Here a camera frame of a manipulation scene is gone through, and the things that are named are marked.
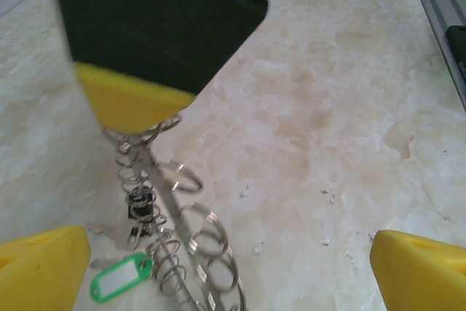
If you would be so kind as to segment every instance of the metal key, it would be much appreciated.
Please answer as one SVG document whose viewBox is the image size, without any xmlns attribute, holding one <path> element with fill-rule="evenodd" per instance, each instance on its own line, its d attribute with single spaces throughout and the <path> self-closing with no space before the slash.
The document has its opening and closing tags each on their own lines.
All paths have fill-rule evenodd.
<svg viewBox="0 0 466 311">
<path fill-rule="evenodd" d="M 88 221 L 86 229 L 96 235 L 103 234 L 115 242 L 123 251 L 134 251 L 138 247 L 142 226 L 136 220 L 127 219 L 116 226 L 109 226 L 99 221 Z"/>
</svg>

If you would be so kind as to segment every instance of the yellow plastic part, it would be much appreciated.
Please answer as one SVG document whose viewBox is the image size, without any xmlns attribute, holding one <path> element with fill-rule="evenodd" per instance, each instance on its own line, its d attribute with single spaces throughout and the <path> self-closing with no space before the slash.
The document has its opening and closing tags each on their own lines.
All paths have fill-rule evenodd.
<svg viewBox="0 0 466 311">
<path fill-rule="evenodd" d="M 387 311 L 466 310 L 466 249 L 379 231 L 371 266 Z"/>
<path fill-rule="evenodd" d="M 72 310 L 89 259 L 81 227 L 0 244 L 0 310 Z"/>
<path fill-rule="evenodd" d="M 86 63 L 75 66 L 99 123 L 121 133 L 142 133 L 182 111 L 196 97 Z"/>
</svg>

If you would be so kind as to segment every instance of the keychain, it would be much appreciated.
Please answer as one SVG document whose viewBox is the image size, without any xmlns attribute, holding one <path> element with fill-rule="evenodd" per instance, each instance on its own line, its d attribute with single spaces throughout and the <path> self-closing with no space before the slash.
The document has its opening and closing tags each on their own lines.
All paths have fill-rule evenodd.
<svg viewBox="0 0 466 311">
<path fill-rule="evenodd" d="M 144 253 L 130 255 L 99 272 L 90 283 L 90 296 L 104 303 L 151 277 L 152 259 Z"/>
</svg>

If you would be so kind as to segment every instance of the white marble table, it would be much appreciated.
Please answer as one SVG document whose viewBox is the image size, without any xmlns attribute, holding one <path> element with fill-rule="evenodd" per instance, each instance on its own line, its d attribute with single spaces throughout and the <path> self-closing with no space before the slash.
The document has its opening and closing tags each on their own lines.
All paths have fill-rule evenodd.
<svg viewBox="0 0 466 311">
<path fill-rule="evenodd" d="M 384 310 L 368 260 L 377 230 L 466 246 L 466 113 L 419 0 L 270 2 L 153 150 L 204 180 L 196 200 L 229 233 L 249 310 Z M 125 216 L 52 0 L 0 19 L 0 126 L 0 241 Z M 122 255 L 89 240 L 93 258 Z M 153 280 L 95 304 L 95 273 L 75 310 L 170 309 Z"/>
</svg>

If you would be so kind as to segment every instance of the stainless steel ring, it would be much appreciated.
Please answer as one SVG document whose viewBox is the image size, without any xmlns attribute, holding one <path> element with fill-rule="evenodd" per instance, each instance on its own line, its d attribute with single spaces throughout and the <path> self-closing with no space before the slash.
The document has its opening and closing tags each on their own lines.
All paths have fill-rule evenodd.
<svg viewBox="0 0 466 311">
<path fill-rule="evenodd" d="M 201 179 L 198 178 L 197 175 L 194 174 L 194 172 L 186 168 L 181 163 L 171 160 L 169 162 L 159 162 L 159 166 L 163 169 L 167 169 L 173 171 L 174 173 L 180 174 L 185 179 L 192 182 L 191 186 L 186 186 L 178 181 L 171 181 L 170 179 L 165 177 L 165 180 L 170 182 L 172 191 L 181 191 L 189 194 L 196 194 L 202 191 L 204 184 L 202 183 Z"/>
<path fill-rule="evenodd" d="M 181 308 L 184 306 L 184 305 L 187 305 L 190 301 L 188 300 L 184 300 L 182 301 L 179 305 L 178 305 L 178 309 L 176 309 L 176 311 L 181 311 Z M 194 302 L 195 306 L 196 306 L 196 311 L 207 311 L 207 309 L 205 308 L 205 306 L 203 304 L 201 304 L 200 302 L 198 302 L 197 300 L 191 300 L 191 302 Z"/>
<path fill-rule="evenodd" d="M 201 229 L 195 236 L 189 237 L 188 241 L 185 242 L 189 247 L 189 253 L 192 255 L 199 254 L 207 258 L 218 258 L 222 256 L 228 249 L 228 236 L 226 235 L 224 226 L 218 220 L 217 215 L 198 202 L 183 206 L 181 208 L 181 214 L 183 214 L 185 210 L 189 210 L 200 215 L 206 222 L 211 224 L 216 229 L 216 232 L 212 232 L 210 229 Z M 214 237 L 217 240 L 217 243 L 221 246 L 221 250 L 219 252 L 213 253 L 201 248 L 199 243 L 196 241 L 196 238 L 200 235 Z"/>
<path fill-rule="evenodd" d="M 233 251 L 230 247 L 226 249 L 226 255 L 228 260 L 225 260 L 223 257 L 221 257 L 217 259 L 210 259 L 207 263 L 207 271 L 209 271 L 209 268 L 213 265 L 214 262 L 221 262 L 232 273 L 232 284 L 229 287 L 219 286 L 215 283 L 215 280 L 212 278 L 212 276 L 210 276 L 213 281 L 214 289 L 216 289 L 219 293 L 228 293 L 232 291 L 237 286 L 238 280 L 240 279 L 240 272 L 238 271 L 238 266 L 234 260 Z"/>
<path fill-rule="evenodd" d="M 229 311 L 248 311 L 246 309 L 246 295 L 245 295 L 245 289 L 242 286 L 242 282 L 240 279 L 238 279 L 238 294 L 240 295 L 240 304 L 239 305 L 233 305 Z"/>
</svg>

